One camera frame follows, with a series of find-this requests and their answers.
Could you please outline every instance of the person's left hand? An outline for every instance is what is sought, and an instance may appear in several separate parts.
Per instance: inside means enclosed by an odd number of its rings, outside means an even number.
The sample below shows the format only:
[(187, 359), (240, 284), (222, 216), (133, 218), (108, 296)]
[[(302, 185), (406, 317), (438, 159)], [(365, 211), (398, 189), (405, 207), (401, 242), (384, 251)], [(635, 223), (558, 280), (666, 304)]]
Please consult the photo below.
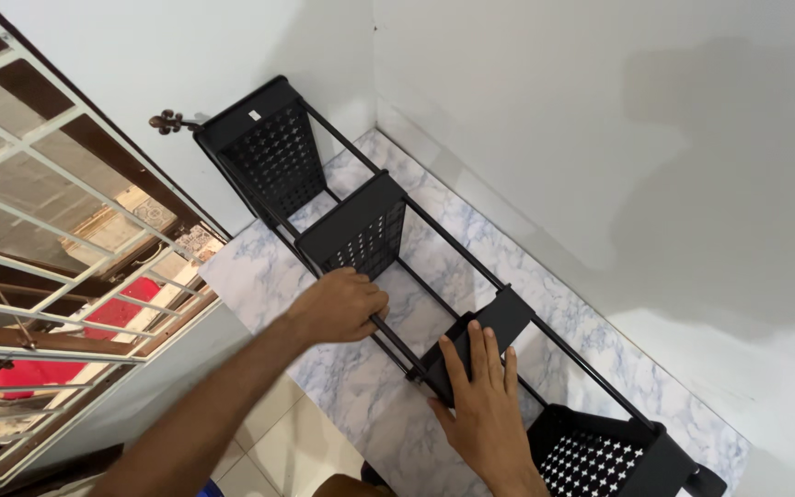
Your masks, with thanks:
[(328, 272), (284, 313), (306, 345), (358, 341), (376, 331), (369, 317), (385, 319), (389, 296), (366, 274), (347, 267)]

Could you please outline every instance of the person's right hand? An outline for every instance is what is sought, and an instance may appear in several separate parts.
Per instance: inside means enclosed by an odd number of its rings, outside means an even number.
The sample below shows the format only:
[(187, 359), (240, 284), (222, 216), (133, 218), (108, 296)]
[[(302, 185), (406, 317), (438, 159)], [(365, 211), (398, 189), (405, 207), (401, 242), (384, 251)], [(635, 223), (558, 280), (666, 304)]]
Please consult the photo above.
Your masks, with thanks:
[(346, 267), (328, 272), (284, 313), (298, 340), (317, 343), (358, 341), (376, 331), (370, 315), (385, 319), (389, 295), (366, 274)]
[(520, 418), (514, 347), (505, 352), (502, 374), (492, 328), (480, 330), (475, 320), (468, 325), (468, 336), (471, 381), (452, 341), (444, 335), (439, 342), (456, 399), (456, 416), (437, 399), (428, 399), (428, 405), (443, 426), (449, 445), (493, 495), (547, 497), (549, 493), (533, 464)]

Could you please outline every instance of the floor tile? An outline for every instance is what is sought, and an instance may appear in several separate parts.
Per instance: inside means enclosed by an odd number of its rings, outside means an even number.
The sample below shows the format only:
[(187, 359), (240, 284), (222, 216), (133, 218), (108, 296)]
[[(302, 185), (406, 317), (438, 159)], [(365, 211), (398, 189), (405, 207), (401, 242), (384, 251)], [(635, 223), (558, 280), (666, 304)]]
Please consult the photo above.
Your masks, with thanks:
[(223, 454), (220, 462), (216, 464), (214, 472), (210, 474), (210, 478), (214, 481), (222, 478), (223, 475), (235, 465), (237, 460), (244, 455), (244, 452), (245, 451), (241, 448), (241, 446), (237, 445), (235, 440), (230, 441), (229, 447), (226, 448), (226, 453)]
[(250, 450), (302, 396), (302, 389), (291, 377), (282, 374), (237, 429), (235, 439), (238, 445), (245, 452)]
[(225, 497), (280, 497), (247, 456), (242, 456), (216, 486)]
[(331, 475), (360, 476), (364, 458), (308, 397), (248, 452), (284, 497), (309, 497)]

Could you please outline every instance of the decorative hook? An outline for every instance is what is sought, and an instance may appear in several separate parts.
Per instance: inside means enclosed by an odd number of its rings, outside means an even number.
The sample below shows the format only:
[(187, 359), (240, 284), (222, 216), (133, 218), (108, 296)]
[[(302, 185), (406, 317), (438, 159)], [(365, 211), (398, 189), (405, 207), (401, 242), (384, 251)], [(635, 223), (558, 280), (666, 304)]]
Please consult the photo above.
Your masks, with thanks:
[(161, 111), (161, 116), (153, 116), (149, 119), (149, 126), (157, 127), (158, 132), (161, 134), (168, 134), (171, 131), (176, 133), (183, 126), (187, 127), (189, 131), (201, 131), (204, 127), (200, 124), (183, 122), (183, 114), (171, 109)]

